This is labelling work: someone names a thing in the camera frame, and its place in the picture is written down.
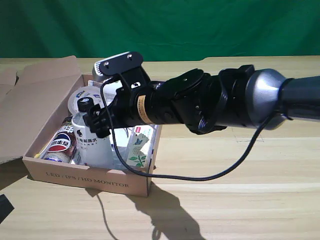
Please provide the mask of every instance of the plastic bottle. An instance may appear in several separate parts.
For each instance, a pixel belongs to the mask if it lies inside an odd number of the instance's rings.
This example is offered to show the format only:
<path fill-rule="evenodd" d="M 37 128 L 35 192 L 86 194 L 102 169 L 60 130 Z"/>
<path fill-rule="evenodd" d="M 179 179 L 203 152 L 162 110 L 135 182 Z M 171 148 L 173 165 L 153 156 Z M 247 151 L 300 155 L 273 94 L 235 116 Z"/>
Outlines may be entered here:
<path fill-rule="evenodd" d="M 77 147 L 81 157 L 81 165 L 96 168 L 114 169 L 114 157 L 109 136 L 98 138 L 85 125 L 83 116 L 94 105 L 91 97 L 83 97 L 77 101 L 79 112 L 72 118 Z"/>

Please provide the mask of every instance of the pepsi can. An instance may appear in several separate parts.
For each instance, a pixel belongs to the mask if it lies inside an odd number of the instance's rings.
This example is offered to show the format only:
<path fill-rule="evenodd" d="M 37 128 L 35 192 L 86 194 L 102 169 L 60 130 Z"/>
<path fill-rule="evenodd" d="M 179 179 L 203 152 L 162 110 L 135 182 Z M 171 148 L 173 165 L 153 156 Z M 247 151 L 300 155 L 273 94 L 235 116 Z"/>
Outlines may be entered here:
<path fill-rule="evenodd" d="M 72 116 L 63 120 L 43 159 L 62 163 L 71 162 L 77 149 L 77 141 L 71 120 Z"/>

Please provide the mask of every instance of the package with green leaf print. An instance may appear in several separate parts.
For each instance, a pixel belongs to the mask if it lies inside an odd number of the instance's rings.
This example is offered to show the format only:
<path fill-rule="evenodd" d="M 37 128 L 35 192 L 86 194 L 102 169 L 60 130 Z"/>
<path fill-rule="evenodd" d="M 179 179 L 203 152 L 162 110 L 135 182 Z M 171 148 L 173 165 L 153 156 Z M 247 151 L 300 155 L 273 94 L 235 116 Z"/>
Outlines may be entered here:
<path fill-rule="evenodd" d="M 150 156 L 152 155 L 152 145 L 155 140 L 157 125 L 139 125 L 135 126 L 130 144 L 127 146 L 126 163 L 130 166 L 147 171 L 150 164 Z"/>

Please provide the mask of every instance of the pepsi logo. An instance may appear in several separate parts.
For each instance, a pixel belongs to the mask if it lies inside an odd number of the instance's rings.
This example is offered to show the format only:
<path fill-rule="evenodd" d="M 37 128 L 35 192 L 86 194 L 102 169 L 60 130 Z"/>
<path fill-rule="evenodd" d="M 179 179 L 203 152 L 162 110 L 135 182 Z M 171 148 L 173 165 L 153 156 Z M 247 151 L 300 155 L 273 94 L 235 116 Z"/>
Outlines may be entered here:
<path fill-rule="evenodd" d="M 56 138 L 52 141 L 49 153 L 62 152 L 67 150 L 71 145 L 70 137 L 65 133 L 59 133 Z"/>

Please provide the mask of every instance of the orange label on arm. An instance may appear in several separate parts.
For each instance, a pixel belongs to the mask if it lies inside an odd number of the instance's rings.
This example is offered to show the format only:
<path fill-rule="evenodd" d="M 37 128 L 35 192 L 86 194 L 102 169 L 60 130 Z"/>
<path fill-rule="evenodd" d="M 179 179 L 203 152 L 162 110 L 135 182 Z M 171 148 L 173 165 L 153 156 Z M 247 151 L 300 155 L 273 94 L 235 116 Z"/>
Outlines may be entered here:
<path fill-rule="evenodd" d="M 138 97 L 138 101 L 137 101 L 138 113 L 140 115 L 141 120 L 144 121 L 146 124 L 154 124 L 147 115 L 145 100 L 146 100 L 146 95 L 142 95 Z"/>

